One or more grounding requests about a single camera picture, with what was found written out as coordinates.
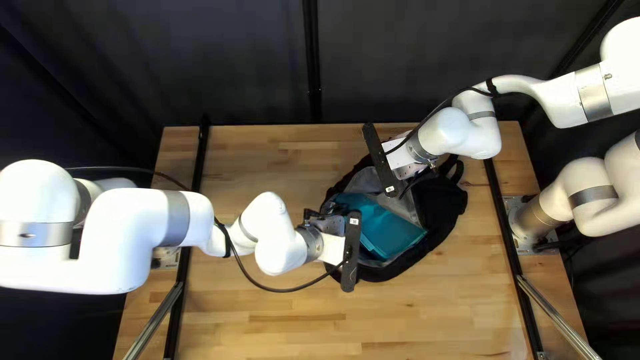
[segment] black backdrop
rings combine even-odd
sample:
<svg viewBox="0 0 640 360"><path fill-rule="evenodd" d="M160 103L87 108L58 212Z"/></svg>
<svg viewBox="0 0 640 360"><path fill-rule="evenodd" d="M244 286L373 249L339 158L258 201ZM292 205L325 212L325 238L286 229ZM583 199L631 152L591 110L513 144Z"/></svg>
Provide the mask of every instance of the black backdrop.
<svg viewBox="0 0 640 360"><path fill-rule="evenodd" d="M320 1L320 121L418 120L490 76L547 78L604 6L617 10L565 70L596 63L601 37L640 15L638 1ZM152 167L162 127L202 113L217 124L312 121L301 1L13 0L0 25L0 167L29 157ZM640 127L638 111L555 129L525 95L496 106L521 121L541 186ZM569 148L573 136L589 142ZM574 259L589 339L607 359L640 338L640 314L619 307L637 304L638 271L611 266L634 263L633 238ZM122 301L0 290L3 357L109 358Z"/></svg>

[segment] wooden table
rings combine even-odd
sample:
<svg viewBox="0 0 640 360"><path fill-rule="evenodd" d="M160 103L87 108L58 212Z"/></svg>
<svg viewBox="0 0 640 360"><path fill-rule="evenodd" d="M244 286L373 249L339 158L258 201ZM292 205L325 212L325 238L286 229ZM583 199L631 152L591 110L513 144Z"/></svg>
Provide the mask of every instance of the wooden table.
<svg viewBox="0 0 640 360"><path fill-rule="evenodd" d="M378 124L380 138L415 124ZM231 223L249 202L274 191L294 224L303 208L317 209L325 191L364 155L359 124L212 127L202 183L216 216ZM502 151L494 158L503 195L539 188L517 122L501 122ZM196 127L167 127L158 171L189 184ZM361 282L343 293L332 279L295 293L269 293L250 284L233 258L194 249L189 269L179 356L184 359L530 359L515 287L483 162L462 158L468 207L449 237L395 279ZM155 178L156 188L175 189ZM289 287L324 272L307 264L279 277L248 271L260 282ZM582 335L572 291L558 255L521 256L528 279ZM164 298L175 271L152 271L127 296L114 359L121 359ZM545 350L572 354L535 308ZM161 359L165 319L141 358Z"/></svg>

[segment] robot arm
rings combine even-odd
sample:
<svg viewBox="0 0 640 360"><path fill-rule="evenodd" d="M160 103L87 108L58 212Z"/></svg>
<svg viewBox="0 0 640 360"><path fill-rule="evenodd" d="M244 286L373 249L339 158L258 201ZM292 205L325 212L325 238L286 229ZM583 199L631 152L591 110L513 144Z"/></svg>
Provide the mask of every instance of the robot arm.
<svg viewBox="0 0 640 360"><path fill-rule="evenodd" d="M210 256L225 255L225 236L207 197L132 186L125 179L72 179L40 160L6 167L0 172L0 286L124 293L147 280L154 247L197 246ZM72 231L82 222L79 255L70 259ZM225 227L238 254L255 251L269 275L317 259L342 261L344 237L312 225L294 229L284 202L271 192Z"/></svg>
<svg viewBox="0 0 640 360"><path fill-rule="evenodd" d="M602 61L548 81L505 75L474 86L484 92L520 92L536 99L551 123L573 127L640 108L640 17L613 27L600 46ZM389 151L404 138L383 143ZM474 159L500 152L500 133L488 96L467 90L452 100L452 107L434 114L405 145L387 155L392 170L425 164L445 153Z"/></svg>
<svg viewBox="0 0 640 360"><path fill-rule="evenodd" d="M611 147L604 160L581 158L510 217L514 235L533 242L569 220L586 236L640 224L640 132Z"/></svg>

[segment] metal frame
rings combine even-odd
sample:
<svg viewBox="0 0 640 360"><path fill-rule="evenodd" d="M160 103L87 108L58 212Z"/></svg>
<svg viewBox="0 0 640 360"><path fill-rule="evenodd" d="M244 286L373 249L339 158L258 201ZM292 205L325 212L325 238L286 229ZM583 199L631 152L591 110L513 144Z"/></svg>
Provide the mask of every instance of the metal frame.
<svg viewBox="0 0 640 360"><path fill-rule="evenodd" d="M516 277L518 287L524 291L527 296L540 306L542 311L549 316L554 326L567 342L573 346L573 348L587 360L602 360L602 358L589 346L589 344L582 339L582 336L578 334L573 327L557 312L557 310L545 299L544 296L522 276Z"/></svg>
<svg viewBox="0 0 640 360"><path fill-rule="evenodd" d="M193 178L191 179L191 191L200 192L202 184L202 172L204 171L204 160L207 152L207 143L209 141L209 118L203 115L200 121L200 130L198 132L198 150L196 152L196 161L193 167ZM125 355L125 360L135 360L144 351L147 343L156 332L158 326L163 321L169 310L169 328L167 330L166 339L164 341L164 360L173 360L178 351L178 340L180 338L180 323L182 320L182 312L184 310L184 294L186 294L187 274L189 273L189 262L191 260L191 247L183 247L180 249L180 261L178 264L178 274L175 284L164 298L155 313L151 316L140 335L134 340L133 345Z"/></svg>
<svg viewBox="0 0 640 360"><path fill-rule="evenodd" d="M598 11L593 19L591 19L584 31L580 34L580 37L576 39L575 43L552 71L550 78L554 78L568 69L568 67L575 61L578 55L584 50L584 48L590 43L590 41L592 41L595 35L600 32L602 27L606 24L611 15L618 9L622 2L623 0L608 0L601 7L600 11ZM312 122L318 123L322 119L322 86L320 75L317 0L303 0L302 6L303 23L305 29L309 109ZM200 132L198 134L198 150L196 153L196 162L193 169L193 178L191 181L191 191L194 192L200 191L200 185L202 183L202 172L204 169L205 152L207 150L207 141L209 137L209 126L209 119L206 115L204 115L200 123ZM495 206L495 210L500 223L502 240L506 248L510 265L509 267L511 270L511 275L513 277L514 285L516 287L518 303L520 304L522 317L525 322L525 329L527 331L529 344L531 346L533 357L535 359L538 359L539 355L543 354L543 349L529 297L532 297L532 299L534 299L539 305L542 304L541 307L543 307L543 309L545 307L543 306L544 302L538 302L540 299L536 297L537 291L527 291L526 286L523 288L523 285L521 284L522 281L526 282L526 280L522 278L522 268L520 267L518 253L515 249L513 238L511 236L508 215L503 206L500 184L495 173L493 161L491 159L485 160L484 167L486 170L487 178L489 180L489 186L491 188L493 204ZM128 357L125 357L126 359L136 359L142 353L147 342L157 329L157 326L162 322L162 319L169 309L171 309L171 317L169 319L169 329L164 344L164 360L175 359L180 334L180 321L182 319L182 312L184 309L184 294L186 293L186 279L189 270L190 259L191 248L182 248L180 254L180 263L178 265L176 284L169 292L167 297L163 300L161 305L158 307L149 322L146 324L143 332L136 338L136 341L127 353ZM541 300L544 300L546 302L546 300L541 295L540 298ZM554 317L551 316L550 313L547 314L552 317L554 323L556 323ZM595 354L595 356L596 357L587 357L587 359L599 359L599 357L597 357L597 354Z"/></svg>
<svg viewBox="0 0 640 360"><path fill-rule="evenodd" d="M516 294L518 295L518 303L520 304L522 319L524 320L525 330L527 331L527 338L529 339L533 358L537 359L538 352L543 351L542 342L540 341L540 335L538 334L538 326L536 325L536 318L533 315L531 302L529 301L527 294L517 285L517 278L522 275L522 267L520 266L520 260L518 259L518 251L513 244L513 237L511 236L511 228L509 226L509 217L502 202L502 192L500 191L500 183L498 182L498 176L495 173L493 160L484 160L484 169L486 171L486 176L489 179L493 205L495 206L495 212L498 215L500 231L502 232L502 241L504 242L504 248L507 252L509 269L511 270L513 285L515 286Z"/></svg>
<svg viewBox="0 0 640 360"><path fill-rule="evenodd" d="M320 78L320 45L318 39L318 2L302 0L305 28L305 49L307 51L307 82L309 111L312 122L322 120L322 84Z"/></svg>

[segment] black cable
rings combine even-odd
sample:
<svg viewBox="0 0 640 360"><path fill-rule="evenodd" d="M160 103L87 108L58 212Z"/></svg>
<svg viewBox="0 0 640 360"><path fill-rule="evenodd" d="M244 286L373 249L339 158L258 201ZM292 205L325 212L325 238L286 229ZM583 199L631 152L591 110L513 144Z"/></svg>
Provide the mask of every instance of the black cable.
<svg viewBox="0 0 640 360"><path fill-rule="evenodd" d="M578 253L578 251L582 250L586 245L589 245L593 240L585 241L576 247L576 249L563 260L563 263L568 266L570 269L569 283L571 284L571 289L573 289L573 256Z"/></svg>
<svg viewBox="0 0 640 360"><path fill-rule="evenodd" d="M491 94L490 92L485 92L485 91L482 91L480 89L476 89L476 88L473 88L473 87L462 88L462 89L458 90L453 95L451 95L448 98L446 98L445 101L441 102L438 106L436 106L435 109L431 110L429 115L427 115L424 119L422 119L422 121L420 121L420 124L418 124L418 126L416 126L413 130L411 130L409 132L409 134L399 144L397 144L393 149L391 149L389 151L385 151L385 155L389 155L392 152L400 149L402 147L402 145L404 145L407 141L409 141L409 139L416 132L418 132L418 129L420 129L420 127L422 127L422 125L424 125L424 123L427 122L427 120L429 120L433 115L435 115L435 113L437 113L438 111L442 110L447 104L449 104L453 100L454 97L458 96L459 94L462 94L465 91L469 91L469 90L477 92L477 93L482 94L484 96L493 97L493 94Z"/></svg>
<svg viewBox="0 0 640 360"><path fill-rule="evenodd" d="M164 179L167 179L169 181L171 181L172 183L176 184L178 187L180 187L181 189L183 189L184 191L190 192L191 189L189 189L185 184L182 184L180 181L172 178L171 176L165 174L164 172L160 172L160 171L153 171L151 169L147 169L147 168L141 168L141 167L68 167L65 168L65 170L67 171L75 171L75 170L98 170L98 171L130 171L130 172L141 172L144 174L151 174L151 175L158 175L159 177L162 177Z"/></svg>
<svg viewBox="0 0 640 360"><path fill-rule="evenodd" d="M215 217L214 217L214 221L218 226L224 226ZM298 290L302 290L304 288L308 288L309 286L319 282L320 280L324 279L325 277L333 274L336 270L338 270L340 268L340 266L342 266L342 264L344 264L344 260L342 260L333 269L325 272L323 275L320 275L319 277L316 277L315 279L307 282L306 284L302 284L302 285L296 286L294 288L289 288L289 289L270 288L269 286L265 286L265 285L262 285L261 283L257 282L253 277L251 277L251 275L249 275L249 273L244 268L244 265L242 264L242 261L240 260L240 257L238 256L238 253L236 251L236 247L234 246L234 243L228 237L228 233L225 234L225 242L227 243L227 246L229 246L231 248L231 250L234 252L234 257L236 258L236 261L238 263L238 267L240 268L240 271L242 271L242 273L244 274L244 277L246 277L247 280L249 280L253 285L256 285L258 288L260 288L262 290L270 291L272 293L292 293L294 291L298 291Z"/></svg>

